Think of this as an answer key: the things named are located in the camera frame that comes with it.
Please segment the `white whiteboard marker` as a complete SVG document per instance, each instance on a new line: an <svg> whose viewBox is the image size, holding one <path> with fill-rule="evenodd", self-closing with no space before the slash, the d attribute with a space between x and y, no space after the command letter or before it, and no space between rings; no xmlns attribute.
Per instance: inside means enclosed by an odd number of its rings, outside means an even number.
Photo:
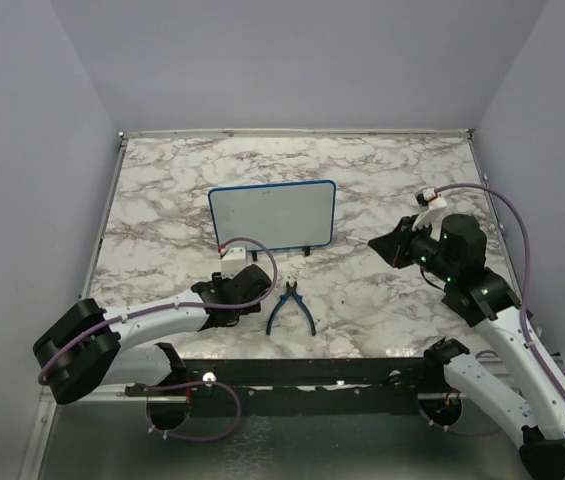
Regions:
<svg viewBox="0 0 565 480"><path fill-rule="evenodd" d="M364 245L368 245L368 242L369 242L369 240L367 240L367 239L355 237L355 236L348 236L347 240L349 240L351 242L355 242L357 244L364 244Z"/></svg>

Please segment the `blue framed whiteboard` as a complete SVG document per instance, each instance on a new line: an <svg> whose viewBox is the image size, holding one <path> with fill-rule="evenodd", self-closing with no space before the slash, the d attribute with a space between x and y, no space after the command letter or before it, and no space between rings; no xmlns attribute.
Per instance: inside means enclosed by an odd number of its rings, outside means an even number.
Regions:
<svg viewBox="0 0 565 480"><path fill-rule="evenodd" d="M216 242L247 237L271 251L309 254L333 241L336 193L330 179L213 188L208 202Z"/></svg>

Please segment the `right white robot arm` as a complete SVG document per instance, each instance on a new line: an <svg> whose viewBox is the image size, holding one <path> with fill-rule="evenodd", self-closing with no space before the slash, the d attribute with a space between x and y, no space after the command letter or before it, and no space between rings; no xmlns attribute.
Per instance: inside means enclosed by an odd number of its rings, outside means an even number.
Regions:
<svg viewBox="0 0 565 480"><path fill-rule="evenodd" d="M469 397L509 437L534 479L565 479L565 375L528 323L509 283L486 265L487 236L469 215L443 219L440 236L413 216L369 241L390 267L416 265L442 280L442 299L491 347L516 386L486 370L457 340L429 347L421 367L431 390Z"/></svg>

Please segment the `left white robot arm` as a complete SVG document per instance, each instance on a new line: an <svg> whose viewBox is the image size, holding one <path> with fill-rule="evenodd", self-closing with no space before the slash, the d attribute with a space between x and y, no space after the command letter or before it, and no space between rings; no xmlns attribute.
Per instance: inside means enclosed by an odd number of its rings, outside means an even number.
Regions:
<svg viewBox="0 0 565 480"><path fill-rule="evenodd" d="M175 350L160 340L180 333L230 328L257 313L275 280L257 265L235 277L212 279L167 299L104 308L86 298L75 303L33 346L39 382L60 405L101 385L141 383L168 395L182 385Z"/></svg>

